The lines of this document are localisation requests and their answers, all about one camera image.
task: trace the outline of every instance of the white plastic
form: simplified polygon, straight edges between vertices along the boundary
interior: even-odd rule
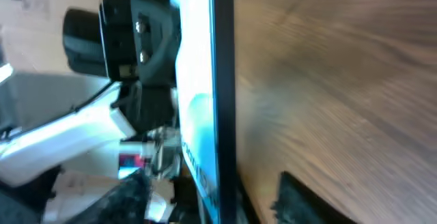
[[[0,180],[26,184],[46,170],[112,141],[135,135],[120,110],[92,105],[14,139],[0,151]]]
[[[4,66],[0,67],[0,84],[12,76],[12,73],[14,72],[14,69],[10,64],[5,64]]]
[[[153,180],[152,185],[154,191],[145,209],[144,219],[157,223],[168,223],[175,208],[171,204],[171,199],[175,195],[173,184],[166,180]]]
[[[42,223],[65,223],[96,203],[118,184],[117,179],[90,176],[77,171],[59,174],[52,188],[56,197],[47,201]]]

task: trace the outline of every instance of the cable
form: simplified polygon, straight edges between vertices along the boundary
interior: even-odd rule
[[[0,141],[10,141],[11,139],[14,139],[16,137],[22,136],[28,132],[31,132],[33,130],[36,130],[42,126],[45,126],[47,124],[50,124],[58,119],[61,119],[67,115],[71,115],[73,113],[78,113],[81,109],[85,108],[87,105],[91,104],[92,102],[94,102],[100,95],[102,95],[105,91],[107,91],[113,84],[115,83],[115,81],[110,81],[109,83],[107,83],[104,87],[102,87],[100,90],[98,90],[93,96],[91,96],[90,98],[88,98],[87,100],[85,100],[84,102],[82,102],[81,104],[72,107],[68,112],[65,112],[62,115],[58,115],[54,118],[51,118],[49,121],[44,122],[40,125],[35,126],[34,128],[31,128],[29,130],[26,131],[22,131],[22,132],[18,132],[16,134],[13,134],[9,137],[6,137],[5,139],[0,139]]]

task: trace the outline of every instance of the wooden table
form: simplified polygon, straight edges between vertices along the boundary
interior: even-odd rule
[[[235,0],[238,169],[360,223],[437,221],[437,0]]]

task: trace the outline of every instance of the monitor screen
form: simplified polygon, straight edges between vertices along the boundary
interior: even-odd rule
[[[182,150],[213,223],[236,220],[234,0],[172,0]]]

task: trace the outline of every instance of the black fabric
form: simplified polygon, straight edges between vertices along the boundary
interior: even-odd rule
[[[281,174],[279,198],[272,209],[278,224],[355,223],[287,172]]]

